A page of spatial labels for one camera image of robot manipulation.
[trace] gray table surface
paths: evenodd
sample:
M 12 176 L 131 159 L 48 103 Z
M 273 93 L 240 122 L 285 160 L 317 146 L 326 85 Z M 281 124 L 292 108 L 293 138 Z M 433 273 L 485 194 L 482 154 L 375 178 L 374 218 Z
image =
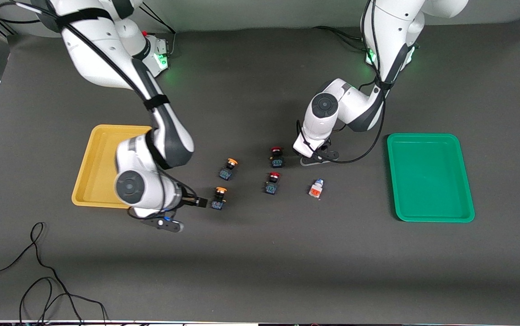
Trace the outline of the gray table surface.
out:
M 397 221 L 386 146 L 351 165 L 300 167 L 295 120 L 318 86 L 372 72 L 363 55 L 315 29 L 181 33 L 158 78 L 196 152 L 171 173 L 224 211 L 185 208 L 185 231 L 158 231 L 123 210 L 70 196 L 98 124 L 149 123 L 128 90 L 80 77 L 60 39 L 13 37 L 0 86 L 0 268 L 47 223 L 43 260 L 72 293 L 111 319 L 520 325 L 520 21 L 429 26 L 388 99 L 383 135 L 448 132 L 463 149 L 476 218 Z M 374 132 L 332 137 L 342 158 Z M 262 193 L 272 146 L 284 146 L 276 196 Z M 239 159 L 226 183 L 216 174 Z M 326 180 L 322 200 L 306 195 Z M 30 252 L 0 275 L 0 319 L 18 318 L 26 288 L 47 272 Z M 27 299 L 38 316 L 46 289 Z M 96 306 L 80 303 L 85 319 Z M 66 302 L 54 314 L 74 319 Z

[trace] black strap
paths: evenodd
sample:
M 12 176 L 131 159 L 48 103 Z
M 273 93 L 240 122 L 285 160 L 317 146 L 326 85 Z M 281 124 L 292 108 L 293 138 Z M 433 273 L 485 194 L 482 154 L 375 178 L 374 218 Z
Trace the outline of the black strap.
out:
M 74 23 L 75 21 L 80 20 L 90 20 L 90 19 L 99 19 L 99 17 L 107 18 L 110 21 L 113 21 L 109 12 L 105 9 L 100 8 L 85 8 L 78 12 L 73 12 L 66 14 L 65 16 L 60 16 L 57 18 L 57 26 L 60 29 L 63 29 L 66 25 L 70 23 Z
M 144 101 L 145 108 L 150 111 L 151 111 L 151 109 L 158 107 L 159 105 L 164 105 L 167 103 L 169 103 L 169 99 L 167 98 L 166 95 L 161 95 L 161 94 L 155 95 L 151 99 Z
M 171 169 L 171 167 L 167 165 L 167 162 L 165 161 L 163 156 L 161 156 L 161 153 L 159 153 L 159 151 L 155 147 L 155 144 L 153 143 L 153 129 L 150 129 L 145 134 L 145 144 L 148 146 L 149 153 L 152 155 L 153 160 L 157 165 L 159 165 L 160 168 L 164 170 Z
M 388 91 L 393 87 L 395 82 L 382 82 L 378 78 L 375 77 L 375 85 L 378 86 L 380 89 L 383 89 L 383 91 Z

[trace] black wire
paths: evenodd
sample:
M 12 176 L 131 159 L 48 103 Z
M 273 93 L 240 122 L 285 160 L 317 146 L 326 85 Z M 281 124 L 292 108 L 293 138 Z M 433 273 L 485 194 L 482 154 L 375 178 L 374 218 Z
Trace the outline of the black wire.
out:
M 365 52 L 367 50 L 363 46 L 358 46 L 358 45 L 356 45 L 354 43 L 351 43 L 349 41 L 349 39 L 350 39 L 350 40 L 356 41 L 357 43 L 363 43 L 363 39 L 362 38 L 355 37 L 353 35 L 349 35 L 349 34 L 343 32 L 343 31 L 341 31 L 340 29 L 335 29 L 334 27 L 329 27 L 329 26 L 316 26 L 316 27 L 313 27 L 313 29 L 324 29 L 324 30 L 327 30 L 327 31 L 331 31 L 337 37 L 339 37 L 339 39 L 341 41 L 343 41 L 343 43 L 349 45 L 351 48 L 357 49 L 357 50 L 362 51 L 362 52 Z
M 36 239 L 34 239 L 34 241 L 37 241 L 39 239 L 39 237 L 40 237 L 40 234 L 36 237 Z M 11 268 L 12 265 L 14 265 L 16 262 L 18 262 L 18 260 L 20 260 L 20 258 L 22 258 L 22 256 L 25 254 L 25 252 L 27 250 L 29 250 L 32 246 L 34 246 L 34 241 L 30 245 L 28 245 L 24 250 L 22 250 L 22 252 L 18 255 L 18 257 L 16 257 L 15 260 L 12 261 L 12 263 L 10 263 L 7 267 L 0 269 L 0 272 L 3 272 L 5 270 Z
M 38 280 L 36 280 L 34 283 L 32 283 L 30 285 L 30 287 L 28 289 L 26 289 L 26 292 L 22 295 L 22 298 L 20 299 L 20 304 L 18 305 L 18 320 L 19 320 L 19 325 L 22 325 L 22 309 L 24 308 L 24 299 L 26 298 L 26 295 L 29 294 L 30 290 L 35 286 L 37 285 L 40 281 L 47 281 L 48 283 L 48 298 L 47 298 L 47 303 L 45 303 L 45 308 L 48 306 L 48 302 L 51 301 L 51 297 L 53 297 L 53 283 L 51 283 L 51 281 L 54 281 L 52 277 L 49 277 L 49 276 L 44 276 L 44 277 L 41 277 L 39 278 Z M 43 320 L 44 322 L 44 314 L 45 314 L 45 310 L 43 310 L 43 314 L 41 315 L 41 318 L 39 318 L 39 320 Z
M 331 132 L 331 134 L 334 134 L 335 132 L 340 132 L 340 131 L 342 131 L 346 126 L 347 126 L 347 124 L 344 124 L 341 128 L 339 128 L 339 129 L 337 129 L 337 130 L 333 130 L 333 131 Z
M 153 17 L 152 15 L 150 15 L 148 12 L 145 11 L 145 9 L 142 8 L 143 11 L 144 11 L 146 14 L 149 14 L 150 17 L 152 17 L 153 19 L 159 21 L 161 24 L 164 24 L 165 27 L 167 27 L 167 29 L 169 29 L 169 31 L 170 31 L 171 33 L 175 34 L 175 30 L 173 30 L 169 25 L 165 24 L 165 21 L 163 21 L 163 19 L 161 19 L 159 16 L 157 16 L 157 14 L 153 11 L 153 9 L 151 9 L 151 7 L 150 7 L 148 4 L 146 4 L 146 3 L 144 2 L 144 6 L 145 6 L 147 9 L 149 9 L 149 10 L 153 13 L 153 15 L 154 15 L 155 17 Z
M 38 233 L 36 233 L 36 235 L 35 235 L 35 231 L 39 227 L 40 227 L 40 229 L 39 229 Z M 19 321 L 20 321 L 20 325 L 22 326 L 22 309 L 24 308 L 24 299 L 26 298 L 26 296 L 28 295 L 30 290 L 35 285 L 37 285 L 39 282 L 41 282 L 41 281 L 47 281 L 47 283 L 49 284 L 49 296 L 48 296 L 47 301 L 45 303 L 43 313 L 41 314 L 41 317 L 38 319 L 38 320 L 42 320 L 42 322 L 41 322 L 42 324 L 44 324 L 45 314 L 47 313 L 49 308 L 53 305 L 53 303 L 59 297 L 62 297 L 63 295 L 68 296 L 69 301 L 70 301 L 70 305 L 73 308 L 73 312 L 77 316 L 77 318 L 78 318 L 80 323 L 82 323 L 82 318 L 81 318 L 80 314 L 78 313 L 77 308 L 74 305 L 73 297 L 76 297 L 78 299 L 82 299 L 82 300 L 85 300 L 85 301 L 88 301 L 88 302 L 97 303 L 99 306 L 101 306 L 101 312 L 103 314 L 103 321 L 106 321 L 107 319 L 109 319 L 109 315 L 107 315 L 107 310 L 105 309 L 105 306 L 101 302 L 95 301 L 95 300 L 92 300 L 92 299 L 88 299 L 87 297 L 82 297 L 80 295 L 75 295 L 73 293 L 70 293 L 67 290 L 67 287 L 65 286 L 65 283 L 63 283 L 63 281 L 59 278 L 59 275 L 57 274 L 57 270 L 55 270 L 55 268 L 53 268 L 51 266 L 43 264 L 43 262 L 42 262 L 42 260 L 40 258 L 39 246 L 37 245 L 37 241 L 40 239 L 40 237 L 41 237 L 41 235 L 43 233 L 43 230 L 44 230 L 44 223 L 42 223 L 42 222 L 35 223 L 33 225 L 32 229 L 30 230 L 30 244 L 28 246 L 26 246 L 26 248 L 24 250 L 22 250 L 22 252 L 18 255 L 18 257 L 16 257 L 15 260 L 12 261 L 12 263 L 10 263 L 7 267 L 2 268 L 0 270 L 0 272 L 2 272 L 2 271 L 7 270 L 8 268 L 10 268 L 11 266 L 13 266 L 16 262 L 18 262 L 18 260 L 20 260 L 20 258 L 22 258 L 22 256 L 25 254 L 25 252 L 27 250 L 29 250 L 30 248 L 32 248 L 34 246 L 37 262 L 39 263 L 39 265 L 42 266 L 43 268 L 47 268 L 47 269 L 49 269 L 49 270 L 51 270 L 53 272 L 54 278 L 50 277 L 50 276 L 45 276 L 45 277 L 39 278 L 34 283 L 32 283 L 30 285 L 30 287 L 26 290 L 24 295 L 22 295 L 22 298 L 21 298 L 20 304 L 19 304 Z M 51 301 L 51 297 L 53 295 L 53 283 L 51 281 L 57 281 L 61 285 L 61 287 L 63 288 L 63 293 L 57 295 L 55 297 L 55 299 L 53 299 L 52 301 Z
M 2 4 L 0 4 L 0 9 L 2 9 L 3 7 L 6 7 L 6 6 L 10 6 L 10 5 L 15 5 L 16 3 L 14 1 L 9 1 L 9 2 L 3 2 Z M 0 21 L 3 21 L 5 23 L 10 23 L 10 24 L 34 24 L 34 23 L 39 23 L 40 20 L 10 20 L 10 19 L 4 19 L 4 18 L 1 18 L 0 17 Z
M 353 35 L 350 35 L 348 33 L 345 33 L 343 31 L 341 31 L 340 29 L 335 29 L 334 27 L 330 27 L 330 26 L 314 26 L 313 29 L 326 29 L 327 31 L 331 31 L 337 35 L 342 35 L 346 38 L 349 38 L 349 39 L 354 39 L 355 41 L 359 41 L 359 42 L 363 42 L 363 39 L 360 38 L 360 37 L 356 37 L 356 36 L 353 36 Z
M 359 86 L 359 91 L 360 91 L 363 87 L 365 87 L 365 86 L 369 86 L 369 85 L 372 85 L 372 84 L 374 84 L 374 83 L 375 83 L 375 80 L 372 80 L 371 82 L 364 83 L 363 85 L 360 85 L 360 86 Z

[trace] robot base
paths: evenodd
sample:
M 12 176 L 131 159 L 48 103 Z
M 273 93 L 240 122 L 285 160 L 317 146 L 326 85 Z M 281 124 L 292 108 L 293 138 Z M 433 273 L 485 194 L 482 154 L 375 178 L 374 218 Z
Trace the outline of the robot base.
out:
M 169 58 L 167 57 L 167 41 L 159 39 L 153 35 L 146 36 L 151 46 L 151 52 L 143 60 L 149 72 L 154 77 L 161 74 L 169 67 Z
M 316 151 L 312 157 L 301 157 L 300 165 L 303 167 L 310 167 L 310 165 L 330 163 L 330 161 L 337 161 L 339 155 L 336 151 Z
M 145 220 L 141 221 L 141 223 L 145 225 L 155 227 L 158 230 L 166 230 L 174 233 L 183 231 L 183 223 L 180 221 L 176 221 L 171 217 L 167 217 L 167 214 L 169 212 L 165 212 L 165 214 L 162 217 L 147 218 L 149 215 L 157 213 L 158 210 L 143 208 L 133 208 L 133 210 L 135 211 L 135 214 L 137 214 L 138 217 L 146 217 Z
M 322 146 L 320 146 L 311 157 L 301 157 L 300 165 L 309 167 L 310 165 L 329 163 L 330 161 L 337 161 L 339 154 L 336 151 L 329 151 L 328 147 L 331 140 L 327 139 Z

